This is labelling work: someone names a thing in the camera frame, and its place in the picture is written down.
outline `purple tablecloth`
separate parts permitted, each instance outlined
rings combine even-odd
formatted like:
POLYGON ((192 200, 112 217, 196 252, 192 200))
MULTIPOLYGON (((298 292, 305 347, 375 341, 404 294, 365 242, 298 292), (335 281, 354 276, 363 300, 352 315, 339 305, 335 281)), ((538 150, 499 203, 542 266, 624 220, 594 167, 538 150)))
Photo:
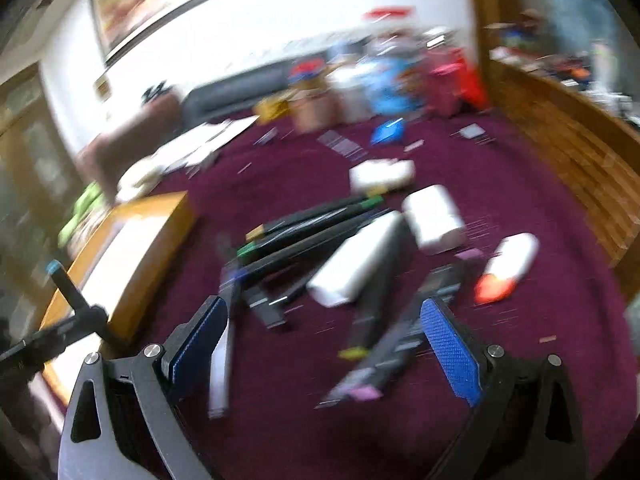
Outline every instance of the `purple tablecloth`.
MULTIPOLYGON (((337 131, 367 148, 369 158, 405 157, 399 145, 368 147, 379 122, 337 131)), ((291 130, 288 120, 276 125, 280 136, 291 130)), ((252 127, 209 170, 192 179, 174 173, 156 190, 188 190, 201 218, 154 300, 140 345, 164 341, 217 293, 217 233, 229 232, 239 245, 245 232, 264 221, 349 194, 353 163, 321 144, 319 134, 291 134, 254 146, 271 126, 252 127)), ((490 254, 508 235, 531 232, 539 238, 535 263, 509 299, 474 307, 467 289, 452 310, 485 342, 500 343, 517 357, 562 357, 595 474, 620 446, 636 413, 636 361, 604 253, 570 193, 505 118, 419 121, 408 126, 406 144, 418 139, 424 145, 407 155, 416 163, 415 189, 447 187, 470 226, 469 246, 490 254), (451 136, 474 122, 496 141, 479 146, 451 136), (540 342, 551 336, 555 340, 540 342)), ((403 198, 395 194, 387 203, 399 208, 403 198)), ((451 257, 408 257, 393 309, 404 307, 427 273, 451 257)), ((326 309, 307 296, 293 304, 299 305, 287 315, 292 330, 285 333, 268 332, 251 314, 242 316, 229 416, 207 420, 204 388, 179 407, 193 445, 226 480, 422 478, 469 414, 436 358, 420 355, 382 400, 315 410, 351 368, 337 353, 353 311, 326 309)))

